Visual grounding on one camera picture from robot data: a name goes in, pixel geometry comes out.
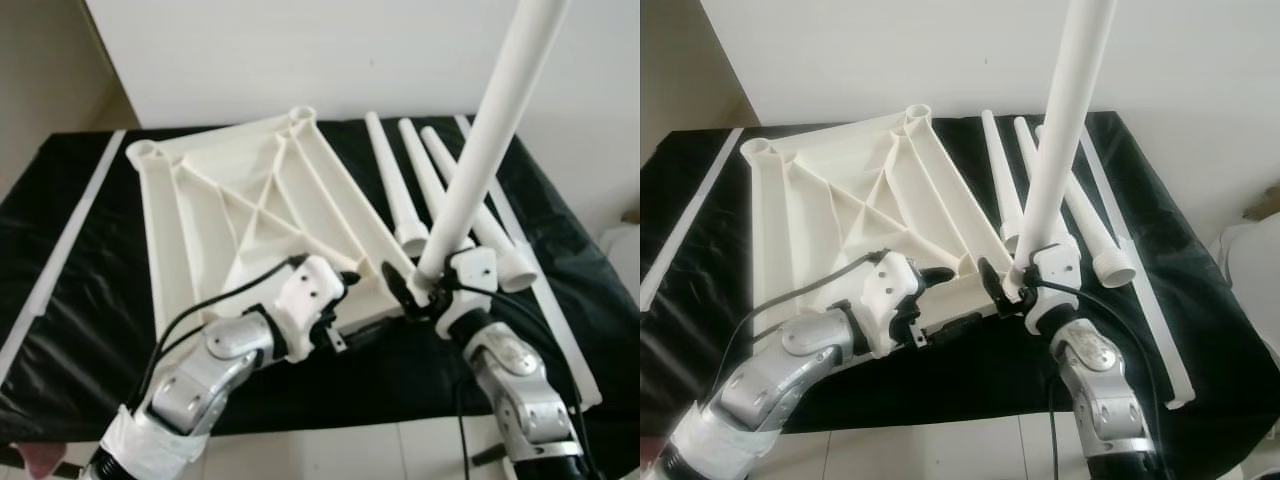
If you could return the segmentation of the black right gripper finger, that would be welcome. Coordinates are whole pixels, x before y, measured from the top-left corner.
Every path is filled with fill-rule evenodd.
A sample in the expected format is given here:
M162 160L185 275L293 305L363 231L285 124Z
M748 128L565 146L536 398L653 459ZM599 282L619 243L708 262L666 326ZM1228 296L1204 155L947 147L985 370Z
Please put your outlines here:
M383 264L383 278L387 283L387 289L399 305L402 314L406 317L421 317L421 306L410 289L408 282L390 262Z
M1012 314L1014 302L1007 297L1004 289L1004 282L998 271L989 262L988 259L980 257L977 260L978 273L980 276L980 284L983 291L988 294L992 305L997 314Z

